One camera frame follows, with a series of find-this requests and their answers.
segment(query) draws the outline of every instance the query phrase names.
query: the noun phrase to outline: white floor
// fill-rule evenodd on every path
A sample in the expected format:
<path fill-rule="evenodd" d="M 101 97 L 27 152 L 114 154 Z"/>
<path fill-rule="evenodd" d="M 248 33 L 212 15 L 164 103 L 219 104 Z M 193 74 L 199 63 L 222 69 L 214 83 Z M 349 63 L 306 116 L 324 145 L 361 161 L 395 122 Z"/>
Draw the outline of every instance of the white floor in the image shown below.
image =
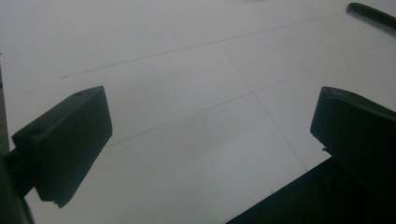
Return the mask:
<path fill-rule="evenodd" d="M 98 85 L 113 121 L 66 207 L 29 193 L 35 222 L 225 223 L 329 158 L 309 133 L 322 86 L 396 110 L 395 35 L 348 3 L 2 1 L 10 135 Z"/>

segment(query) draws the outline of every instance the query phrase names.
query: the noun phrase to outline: floor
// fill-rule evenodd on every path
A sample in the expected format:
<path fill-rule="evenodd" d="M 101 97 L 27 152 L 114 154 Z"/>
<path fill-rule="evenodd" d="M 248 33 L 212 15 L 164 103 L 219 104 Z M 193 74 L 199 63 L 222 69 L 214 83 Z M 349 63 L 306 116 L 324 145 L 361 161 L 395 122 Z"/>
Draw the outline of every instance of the floor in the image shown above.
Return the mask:
<path fill-rule="evenodd" d="M 396 110 L 395 34 L 348 3 L 2 1 L 9 135 L 99 85 L 114 128 L 66 207 L 26 196 L 35 222 L 225 223 L 326 160 L 322 86 Z"/>

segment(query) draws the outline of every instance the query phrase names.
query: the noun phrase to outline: floor tile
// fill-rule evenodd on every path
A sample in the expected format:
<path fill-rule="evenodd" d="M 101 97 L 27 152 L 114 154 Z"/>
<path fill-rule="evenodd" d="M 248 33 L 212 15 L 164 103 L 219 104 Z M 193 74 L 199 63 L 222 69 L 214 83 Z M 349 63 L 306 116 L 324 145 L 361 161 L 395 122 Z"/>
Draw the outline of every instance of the floor tile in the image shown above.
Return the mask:
<path fill-rule="evenodd" d="M 99 85 L 113 123 L 109 144 L 251 93 L 219 44 L 53 79 L 38 77 L 35 88 L 8 98 L 15 104 L 8 111 L 18 111 L 8 115 L 11 134 L 73 92 Z"/>
<path fill-rule="evenodd" d="M 106 148 L 62 210 L 37 223 L 225 223 L 302 175 L 254 95 Z"/>
<path fill-rule="evenodd" d="M 309 132 L 322 86 L 353 91 L 396 110 L 394 42 L 325 66 L 257 92 L 280 131 L 303 164 L 311 169 L 327 159 L 323 146 Z"/>
<path fill-rule="evenodd" d="M 221 45 L 250 87 L 258 91 L 392 39 L 362 21 L 337 15 L 223 41 Z"/>
<path fill-rule="evenodd" d="M 5 74 L 61 77 L 334 13 L 309 0 L 16 0 L 0 6 L 0 41 Z"/>

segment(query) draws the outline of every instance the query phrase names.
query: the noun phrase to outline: grout line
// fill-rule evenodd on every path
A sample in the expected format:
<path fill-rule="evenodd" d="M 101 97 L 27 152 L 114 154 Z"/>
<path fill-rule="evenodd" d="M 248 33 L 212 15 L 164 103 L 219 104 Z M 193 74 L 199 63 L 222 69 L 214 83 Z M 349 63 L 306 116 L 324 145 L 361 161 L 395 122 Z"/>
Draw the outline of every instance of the grout line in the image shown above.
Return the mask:
<path fill-rule="evenodd" d="M 88 69 L 88 70 L 85 70 L 85 71 L 82 71 L 82 72 L 76 72 L 76 73 L 69 74 L 69 75 L 62 76 L 62 77 L 63 77 L 63 78 L 72 77 L 72 76 L 75 76 L 75 75 L 80 75 L 80 74 L 84 74 L 84 73 L 89 73 L 89 72 L 96 71 L 96 70 L 99 70 L 99 69 L 102 69 L 102 68 L 112 67 L 112 66 L 116 66 L 116 65 L 123 64 L 123 63 L 132 63 L 132 62 L 136 62 L 136 61 L 140 61 L 140 60 L 144 60 L 144 59 L 148 59 L 148 58 L 153 58 L 153 57 L 157 57 L 157 56 L 161 56 L 161 55 L 164 55 L 164 54 L 173 53 L 173 52 L 177 52 L 177 51 L 181 51 L 181 50 L 185 50 L 185 49 L 193 49 L 193 48 L 197 48 L 197 47 L 201 47 L 201 46 L 205 46 L 205 45 L 210 45 L 210 44 L 214 44 L 214 43 L 218 43 L 218 42 L 222 42 L 222 41 L 226 41 L 226 40 L 230 40 L 230 39 L 235 39 L 235 38 L 240 38 L 240 37 L 248 36 L 248 35 L 256 35 L 256 34 L 261 34 L 261 33 L 265 33 L 265 32 L 270 32 L 270 31 L 274 31 L 274 30 L 286 28 L 286 27 L 289 27 L 289 26 L 298 25 L 298 24 L 305 23 L 305 22 L 316 21 L 316 20 L 322 20 L 322 19 L 325 19 L 325 18 L 329 18 L 329 17 L 333 17 L 333 16 L 336 16 L 336 15 L 339 15 L 339 14 L 340 14 L 340 13 L 336 13 L 336 14 L 332 14 L 332 15 L 327 15 L 327 16 L 323 16 L 323 17 L 318 17 L 318 18 L 310 19 L 310 20 L 307 20 L 307 21 L 298 21 L 298 22 L 295 22 L 295 23 L 285 24 L 285 25 L 282 25 L 282 26 L 278 26 L 278 27 L 274 27 L 274 28 L 269 28 L 269 29 L 261 30 L 261 31 L 257 31 L 257 32 L 252 32 L 252 33 L 245 34 L 245 35 L 236 35 L 236 36 L 233 36 L 233 37 L 228 37 L 228 38 L 224 38 L 224 39 L 221 39 L 221 40 L 216 40 L 216 41 L 212 41 L 212 42 L 207 42 L 207 43 L 204 43 L 204 44 L 189 46 L 189 47 L 181 48 L 181 49 L 169 50 L 169 51 L 166 51 L 166 52 L 162 52 L 162 53 L 158 53 L 158 54 L 153 54 L 153 55 L 149 55 L 149 56 L 142 57 L 142 58 L 132 59 L 132 60 L 124 61 L 124 62 L 121 62 L 121 63 L 112 63 L 112 64 L 104 65 L 104 66 L 101 66 L 101 67 L 96 67 L 96 68 Z"/>
<path fill-rule="evenodd" d="M 334 59 L 334 60 L 331 60 L 330 62 L 325 63 L 325 64 L 323 64 L 322 66 L 320 66 L 320 67 L 318 67 L 318 68 L 313 68 L 313 69 L 311 69 L 311 70 L 309 70 L 309 71 L 307 71 L 307 72 L 304 72 L 304 73 L 302 73 L 302 74 L 299 74 L 299 75 L 296 75 L 296 76 L 293 76 L 293 77 L 288 77 L 288 78 L 286 78 L 286 79 L 284 79 L 284 80 L 278 81 L 277 83 L 271 84 L 271 85 L 269 85 L 269 86 L 266 86 L 266 87 L 264 87 L 264 88 L 261 88 L 261 89 L 259 89 L 259 90 L 257 90 L 257 91 L 253 91 L 253 92 L 256 93 L 256 92 L 258 92 L 258 91 L 263 91 L 263 90 L 266 90 L 266 89 L 270 89 L 270 88 L 272 88 L 272 87 L 274 87 L 274 86 L 277 86 L 277 85 L 280 85 L 280 84 L 282 84 L 282 83 L 284 83 L 284 82 L 286 82 L 286 81 L 290 81 L 290 80 L 295 79 L 295 78 L 297 78 L 297 77 L 306 76 L 306 75 L 308 75 L 308 74 L 310 74 L 310 73 L 312 73 L 312 72 L 318 71 L 318 70 L 320 70 L 320 69 L 322 69 L 322 68 L 324 68 L 324 67 L 326 67 L 326 66 L 331 65 L 332 63 L 337 63 L 337 62 L 340 62 L 340 61 L 344 61 L 344 60 L 349 60 L 349 59 L 355 58 L 355 57 L 357 57 L 357 56 L 359 56 L 359 55 L 361 55 L 361 54 L 363 54 L 363 53 L 369 52 L 369 51 L 374 50 L 374 49 L 377 49 L 377 48 L 381 48 L 381 47 L 383 47 L 383 46 L 385 46 L 385 45 L 387 45 L 387 44 L 390 44 L 390 43 L 392 43 L 392 42 L 395 42 L 395 41 L 396 41 L 396 40 L 390 40 L 390 41 L 388 41 L 388 42 L 385 42 L 385 43 L 382 43 L 382 44 L 378 44 L 378 45 L 372 46 L 371 48 L 364 49 L 364 50 L 362 50 L 362 51 L 359 51 L 359 52 L 353 53 L 353 54 L 351 54 L 351 55 L 349 55 L 349 56 L 346 56 L 346 57 L 343 58 L 343 59 Z"/>
<path fill-rule="evenodd" d="M 242 75 L 241 70 L 239 70 L 238 66 L 236 66 L 236 64 L 233 62 L 233 59 L 231 58 L 230 54 L 228 54 L 227 50 L 225 50 L 225 48 L 221 45 L 221 43 L 218 41 L 218 44 L 220 45 L 222 51 L 224 52 L 224 54 L 227 56 L 228 60 L 230 60 L 230 63 L 233 65 L 233 67 L 236 69 L 236 71 L 238 72 L 239 76 L 245 81 L 245 83 L 247 84 L 247 86 L 250 88 L 251 92 L 254 93 L 254 90 L 250 87 L 250 85 L 248 84 L 248 81 L 245 79 L 245 77 Z"/>
<path fill-rule="evenodd" d="M 280 134 L 282 135 L 283 139 L 285 140 L 285 142 L 288 144 L 290 150 L 294 153 L 294 155 L 296 156 L 297 160 L 300 162 L 300 164 L 304 167 L 305 171 L 308 172 L 308 169 L 306 169 L 305 165 L 303 164 L 303 161 L 301 160 L 301 158 L 298 156 L 297 152 L 294 150 L 294 148 L 291 146 L 291 144 L 289 143 L 288 139 L 286 138 L 285 134 L 283 134 L 283 132 L 280 130 L 280 128 L 277 126 L 275 120 L 273 119 L 273 117 L 271 116 L 271 114 L 268 112 L 267 108 L 265 108 L 264 104 L 262 103 L 262 101 L 259 99 L 259 97 L 256 95 L 256 93 L 253 93 L 254 96 L 256 97 L 257 101 L 259 101 L 260 105 L 262 106 L 262 108 L 264 109 L 265 113 L 267 113 L 268 117 L 271 119 L 271 121 L 274 123 L 274 125 L 276 126 L 277 130 L 280 132 Z"/>
<path fill-rule="evenodd" d="M 225 48 L 221 45 L 221 43 L 219 42 L 219 45 L 221 46 L 221 48 L 223 49 L 224 53 L 227 55 L 227 57 L 230 59 L 231 63 L 233 64 L 233 66 L 235 67 L 235 69 L 238 71 L 239 75 L 242 77 L 242 79 L 245 80 L 245 82 L 247 83 L 247 85 L 250 87 L 250 85 L 248 84 L 248 81 L 245 79 L 245 77 L 242 75 L 241 71 L 239 70 L 239 68 L 235 65 L 235 63 L 233 62 L 233 60 L 231 59 L 230 55 L 227 53 L 227 51 L 225 50 Z M 300 162 L 300 164 L 304 167 L 305 171 L 307 172 L 308 170 L 306 169 L 305 165 L 303 164 L 303 161 L 300 159 L 300 157 L 298 156 L 297 152 L 293 149 L 293 147 L 291 146 L 291 144 L 289 143 L 288 139 L 285 137 L 285 134 L 283 134 L 283 132 L 280 130 L 280 128 L 277 126 L 275 120 L 272 118 L 272 116 L 270 115 L 270 113 L 268 112 L 268 110 L 265 108 L 264 104 L 262 103 L 262 101 L 259 99 L 259 97 L 256 95 L 255 91 L 253 89 L 251 89 L 253 92 L 253 95 L 256 97 L 257 101 L 259 102 L 259 104 L 262 106 L 262 108 L 264 109 L 265 113 L 268 115 L 268 117 L 270 118 L 270 120 L 274 123 L 274 125 L 276 126 L 277 130 L 280 132 L 280 134 L 283 137 L 283 140 L 285 140 L 285 142 L 288 144 L 290 150 L 294 153 L 294 155 L 296 156 L 297 160 Z"/>
<path fill-rule="evenodd" d="M 138 136 L 140 136 L 140 135 L 143 135 L 143 134 L 145 134 L 145 133 L 150 133 L 150 132 L 155 131 L 155 130 L 157 130 L 157 129 L 159 129 L 159 128 L 162 128 L 162 127 L 164 127 L 164 126 L 167 126 L 167 125 L 170 125 L 170 124 L 179 122 L 179 121 L 181 121 L 181 120 L 183 120 L 183 119 L 189 119 L 189 118 L 191 118 L 191 117 L 193 117 L 193 116 L 196 116 L 197 114 L 200 114 L 200 113 L 203 113 L 203 112 L 205 112 L 205 111 L 214 109 L 214 108 L 219 107 L 219 106 L 221 106 L 221 105 L 226 105 L 226 104 L 231 103 L 231 102 L 233 102 L 233 101 L 237 101 L 237 100 L 239 100 L 239 99 L 242 99 L 242 98 L 247 97 L 247 96 L 252 95 L 252 94 L 253 94 L 253 92 L 250 92 L 250 93 L 247 93 L 247 94 L 238 96 L 237 98 L 234 98 L 234 99 L 232 99 L 232 100 L 223 102 L 223 103 L 221 103 L 221 104 L 210 106 L 210 107 L 207 108 L 207 109 L 203 109 L 203 110 L 200 110 L 200 111 L 198 111 L 198 112 L 192 113 L 192 114 L 190 114 L 190 115 L 188 115 L 188 116 L 186 116 L 186 117 L 183 117 L 183 118 L 181 118 L 181 119 L 175 119 L 175 120 L 170 121 L 170 122 L 167 122 L 167 123 L 165 123 L 165 124 L 163 124 L 163 125 L 161 125 L 161 126 L 158 126 L 158 127 L 152 128 L 152 129 L 149 129 L 149 130 L 144 131 L 144 132 L 142 132 L 142 133 L 138 133 L 138 134 L 136 134 L 136 135 L 134 135 L 134 136 L 132 136 L 132 137 L 128 137 L 128 138 L 122 139 L 122 140 L 120 140 L 120 141 L 117 141 L 117 142 L 112 143 L 112 144 L 110 144 L 110 145 L 108 145 L 108 146 L 105 146 L 105 147 L 112 147 L 112 146 L 115 146 L 115 145 L 117 145 L 117 144 L 119 144 L 119 143 L 122 143 L 122 142 L 125 142 L 125 141 L 128 141 L 128 140 L 131 140 L 131 139 L 136 138 L 136 137 L 138 137 Z"/>

